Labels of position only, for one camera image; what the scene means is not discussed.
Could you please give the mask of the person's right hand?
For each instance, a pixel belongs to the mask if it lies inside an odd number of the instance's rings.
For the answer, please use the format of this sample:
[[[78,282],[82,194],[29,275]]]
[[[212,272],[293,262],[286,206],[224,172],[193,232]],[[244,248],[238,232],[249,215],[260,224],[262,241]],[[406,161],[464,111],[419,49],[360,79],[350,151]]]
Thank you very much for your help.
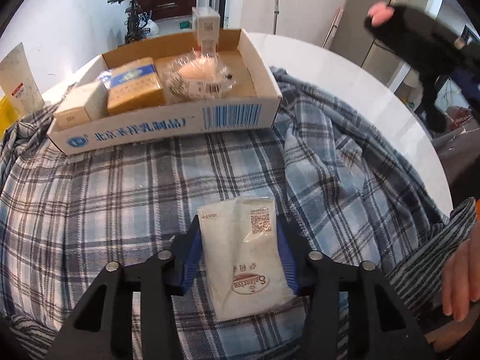
[[[479,301],[480,259],[479,222],[471,229],[442,269],[442,310],[456,322],[462,322],[470,311],[470,302]]]

